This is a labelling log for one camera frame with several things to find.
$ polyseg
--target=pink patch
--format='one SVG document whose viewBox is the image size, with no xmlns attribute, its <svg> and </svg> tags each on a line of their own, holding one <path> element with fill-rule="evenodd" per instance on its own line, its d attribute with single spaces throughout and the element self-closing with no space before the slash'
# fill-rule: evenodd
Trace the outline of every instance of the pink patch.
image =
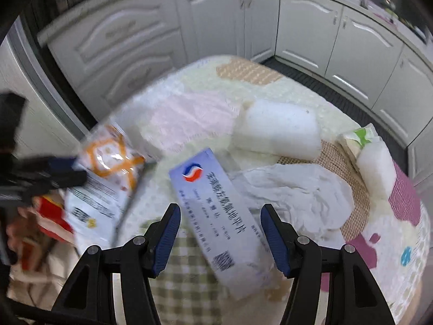
<svg viewBox="0 0 433 325">
<path fill-rule="evenodd" d="M 377 233 L 373 233 L 370 237 L 370 242 L 376 244 L 380 240 L 380 236 Z"/>
<path fill-rule="evenodd" d="M 394 167 L 397 172 L 397 179 L 389 197 L 389 204 L 397 219 L 409 221 L 412 225 L 417 226 L 421 218 L 421 202 L 408 176 L 400 170 L 395 162 Z"/>
<path fill-rule="evenodd" d="M 374 269 L 377 266 L 378 257 L 376 254 L 376 250 L 370 247 L 367 242 L 365 242 L 364 237 L 359 234 L 353 240 L 347 242 L 347 244 L 353 245 L 358 253 L 360 253 L 361 257 L 364 259 L 365 264 L 369 269 Z M 329 292 L 329 274 L 323 273 L 322 279 L 320 283 L 320 289 L 324 292 Z"/>
</svg>

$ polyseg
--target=floor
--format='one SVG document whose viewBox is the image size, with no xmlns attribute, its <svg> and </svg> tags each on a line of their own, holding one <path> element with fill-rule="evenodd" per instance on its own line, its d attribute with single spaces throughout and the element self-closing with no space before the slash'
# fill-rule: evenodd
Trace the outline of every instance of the floor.
<svg viewBox="0 0 433 325">
<path fill-rule="evenodd" d="M 344 96 L 338 94 L 335 90 L 318 81 L 317 79 L 310 77 L 309 75 L 296 70 L 290 66 L 278 62 L 274 57 L 271 57 L 262 62 L 264 66 L 272 68 L 273 70 L 291 78 L 298 83 L 310 88 L 313 92 L 319 94 L 334 106 L 338 107 L 347 116 L 356 121 L 360 126 L 366 126 L 372 123 L 376 128 L 378 135 L 380 135 L 383 141 L 388 146 L 389 152 L 391 153 L 394 161 L 400 166 L 401 170 L 408 174 L 408 150 L 402 148 L 400 144 L 387 132 L 387 130 L 380 126 L 371 116 L 369 116 L 364 110 L 360 109 L 357 105 L 353 104 Z"/>
</svg>

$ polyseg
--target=orange and white package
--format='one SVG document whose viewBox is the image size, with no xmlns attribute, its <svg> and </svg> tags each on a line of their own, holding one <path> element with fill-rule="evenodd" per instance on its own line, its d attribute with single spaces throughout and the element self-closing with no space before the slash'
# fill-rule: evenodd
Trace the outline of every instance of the orange and white package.
<svg viewBox="0 0 433 325">
<path fill-rule="evenodd" d="M 146 158 L 132 149 L 115 125 L 101 126 L 78 157 L 78 163 L 129 194 L 133 192 Z"/>
</svg>

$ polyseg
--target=qr code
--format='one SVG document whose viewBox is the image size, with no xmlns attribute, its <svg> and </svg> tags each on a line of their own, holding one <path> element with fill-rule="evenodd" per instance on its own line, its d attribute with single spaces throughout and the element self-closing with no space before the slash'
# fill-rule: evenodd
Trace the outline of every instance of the qr code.
<svg viewBox="0 0 433 325">
<path fill-rule="evenodd" d="M 83 210 L 78 209 L 77 207 L 75 207 L 71 214 L 73 216 L 75 216 L 77 219 L 79 219 L 79 221 L 81 222 L 86 222 L 89 219 L 89 215 L 86 214 L 85 212 L 83 212 Z"/>
<path fill-rule="evenodd" d="M 221 271 L 227 270 L 235 265 L 232 256 L 229 251 L 225 251 L 214 257 L 214 265 Z"/>
</svg>

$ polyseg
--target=patterned tablecloth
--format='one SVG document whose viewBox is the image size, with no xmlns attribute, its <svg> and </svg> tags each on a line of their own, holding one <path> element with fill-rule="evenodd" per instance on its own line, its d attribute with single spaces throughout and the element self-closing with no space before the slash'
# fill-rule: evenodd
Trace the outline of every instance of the patterned tablecloth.
<svg viewBox="0 0 433 325">
<path fill-rule="evenodd" d="M 241 103 L 257 98 L 315 109 L 325 143 L 323 151 L 336 148 L 333 144 L 339 133 L 359 128 L 321 96 L 264 66 L 231 56 L 195 62 L 148 86 L 110 116 L 137 148 L 144 138 L 164 153 L 158 165 L 144 176 L 117 245 L 143 233 L 171 202 L 177 201 L 168 171 L 203 148 L 210 147 L 227 172 L 287 160 L 245 152 L 230 144 Z M 322 157 L 319 164 L 326 167 L 329 160 Z M 356 246 L 376 278 L 396 323 L 404 315 L 424 270 L 430 231 L 426 209 L 414 196 L 411 183 L 400 169 L 398 176 L 399 187 L 390 201 L 369 199 L 362 181 L 350 183 L 348 178 L 356 194 L 356 209 L 342 227 L 346 242 Z M 281 274 L 278 288 L 233 301 L 218 284 L 182 217 L 167 268 L 158 279 L 151 280 L 151 287 L 162 324 L 279 324 L 291 281 Z M 324 282 L 317 324 L 325 317 L 326 304 Z"/>
</svg>

